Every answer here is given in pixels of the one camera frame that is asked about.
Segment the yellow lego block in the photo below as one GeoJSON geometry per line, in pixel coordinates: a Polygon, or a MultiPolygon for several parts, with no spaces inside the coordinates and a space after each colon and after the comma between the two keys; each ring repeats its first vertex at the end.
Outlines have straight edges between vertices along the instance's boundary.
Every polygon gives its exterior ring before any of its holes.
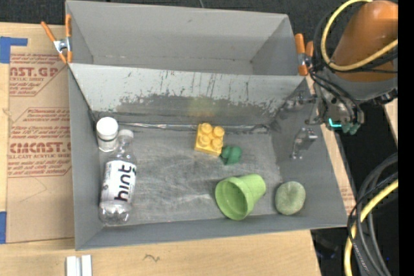
{"type": "Polygon", "coordinates": [[[209,123],[199,124],[194,149],[219,156],[223,147],[224,129],[219,125],[212,127],[209,123]]]}

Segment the green plastic cup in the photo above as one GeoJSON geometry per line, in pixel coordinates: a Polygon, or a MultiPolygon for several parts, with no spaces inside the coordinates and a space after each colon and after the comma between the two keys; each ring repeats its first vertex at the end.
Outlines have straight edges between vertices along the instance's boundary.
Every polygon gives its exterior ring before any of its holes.
{"type": "Polygon", "coordinates": [[[215,187],[215,200],[221,212],[232,220],[249,215],[266,193],[266,183],[258,174],[228,177],[215,187]]]}

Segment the gray bin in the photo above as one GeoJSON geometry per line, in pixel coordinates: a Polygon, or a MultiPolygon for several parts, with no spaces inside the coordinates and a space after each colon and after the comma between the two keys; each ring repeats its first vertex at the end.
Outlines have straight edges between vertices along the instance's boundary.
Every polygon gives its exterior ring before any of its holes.
{"type": "Polygon", "coordinates": [[[342,227],[347,215],[319,127],[290,158],[311,105],[283,108],[298,91],[294,37],[284,14],[67,1],[75,248],[89,249],[342,227]],[[94,125],[113,116],[135,132],[138,174],[127,226],[105,227],[98,201],[106,154],[94,125]],[[194,151],[198,123],[222,125],[239,164],[194,151]],[[228,176],[259,173],[267,192],[242,221],[224,217],[213,195],[228,176]],[[296,215],[278,214],[280,183],[307,190],[296,215]]]}

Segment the wooden table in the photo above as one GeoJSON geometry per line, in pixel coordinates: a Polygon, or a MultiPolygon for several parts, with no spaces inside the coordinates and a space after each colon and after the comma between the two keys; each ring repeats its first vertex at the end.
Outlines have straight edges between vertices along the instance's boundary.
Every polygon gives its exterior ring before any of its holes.
{"type": "MultiPolygon", "coordinates": [[[[63,27],[54,27],[54,31],[57,32],[57,36],[63,35],[63,27]]],[[[40,25],[0,23],[0,36],[34,37],[41,33],[40,25]]],[[[30,47],[41,45],[36,45],[35,40],[30,47]]],[[[0,211],[5,210],[6,206],[8,72],[9,66],[0,64],[0,211]]],[[[395,108],[390,109],[390,117],[396,118],[396,103],[395,108]]],[[[322,131],[345,208],[350,211],[354,206],[354,198],[335,135],[325,126],[322,127],[322,131]]],[[[65,257],[91,254],[94,276],[320,276],[310,233],[291,231],[89,251],[75,251],[73,238],[3,244],[0,245],[0,275],[64,275],[65,257]]]]}

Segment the green ball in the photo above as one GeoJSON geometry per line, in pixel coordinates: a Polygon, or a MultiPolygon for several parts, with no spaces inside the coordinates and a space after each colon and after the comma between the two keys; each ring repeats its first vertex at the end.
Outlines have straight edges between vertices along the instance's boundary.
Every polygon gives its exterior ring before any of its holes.
{"type": "Polygon", "coordinates": [[[299,182],[286,182],[279,186],[275,195],[276,209],[283,215],[293,215],[300,211],[305,203],[306,191],[299,182]]]}

